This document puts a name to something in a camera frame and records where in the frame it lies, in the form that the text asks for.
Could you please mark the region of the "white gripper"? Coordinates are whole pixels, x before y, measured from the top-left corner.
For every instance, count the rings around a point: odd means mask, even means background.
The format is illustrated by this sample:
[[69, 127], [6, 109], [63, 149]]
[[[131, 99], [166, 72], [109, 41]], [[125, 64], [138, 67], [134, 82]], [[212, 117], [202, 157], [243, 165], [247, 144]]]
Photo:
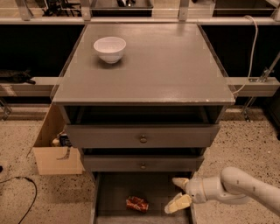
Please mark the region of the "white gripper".
[[178, 193], [165, 207], [167, 214], [173, 214], [178, 210], [189, 207], [192, 202], [201, 204], [207, 202], [202, 178], [173, 178], [175, 186], [185, 189], [187, 194]]

